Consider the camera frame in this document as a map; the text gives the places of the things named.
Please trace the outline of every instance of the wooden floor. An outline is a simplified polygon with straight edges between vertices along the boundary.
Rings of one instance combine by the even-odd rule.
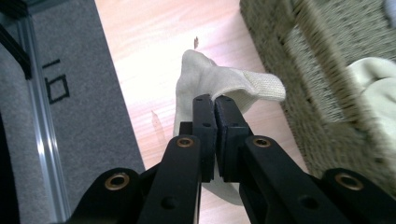
[[[137,142],[149,168],[172,138],[181,56],[194,49],[218,65],[264,72],[237,0],[96,0]],[[255,134],[274,138],[304,167],[278,103],[257,102],[244,115]],[[200,223],[249,223],[243,206],[203,189]]]

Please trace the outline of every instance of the cloth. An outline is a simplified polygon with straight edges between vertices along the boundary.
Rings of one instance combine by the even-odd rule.
[[[396,0],[385,0],[384,9],[387,14],[390,27],[396,28]]]
[[[187,50],[177,82],[174,135],[181,121],[192,121],[192,100],[202,94],[210,94],[213,101],[221,95],[231,97],[244,113],[258,99],[283,101],[286,91],[274,75],[220,67],[204,54]]]
[[[361,97],[371,107],[378,129],[396,153],[396,63],[365,58],[348,69],[361,86]]]

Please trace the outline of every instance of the gray carpet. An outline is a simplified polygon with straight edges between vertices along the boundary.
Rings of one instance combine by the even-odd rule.
[[[94,1],[70,0],[41,10],[32,15],[32,19],[67,198],[74,211],[99,174],[116,167],[142,173],[144,166]],[[19,151],[17,154],[10,152],[10,157],[17,182],[21,223],[48,223],[50,214],[46,195],[42,192],[42,173],[29,117],[32,106],[26,101],[29,96],[24,89],[25,82],[22,80],[15,84],[20,87],[14,88],[15,94],[22,94],[22,103],[4,103],[2,90],[1,110],[3,114],[4,108],[9,108],[7,104],[19,106],[18,110],[12,109],[12,113],[16,113],[11,113],[14,117],[7,118],[23,118],[10,121],[21,123],[21,130],[11,130],[15,134],[12,133],[10,142],[20,141],[26,146],[10,148],[10,151]]]

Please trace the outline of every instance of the wicker basket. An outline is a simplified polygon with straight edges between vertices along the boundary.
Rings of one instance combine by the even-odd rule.
[[[347,65],[396,60],[382,0],[242,0],[241,13],[270,72],[287,89],[283,109],[312,175],[335,167],[396,195],[396,148],[378,133]]]

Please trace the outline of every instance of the woven basket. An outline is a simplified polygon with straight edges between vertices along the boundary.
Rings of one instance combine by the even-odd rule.
[[[396,60],[382,0],[242,0],[264,66],[287,89],[283,109],[309,172],[342,167],[396,195],[396,148],[378,131],[347,66]]]

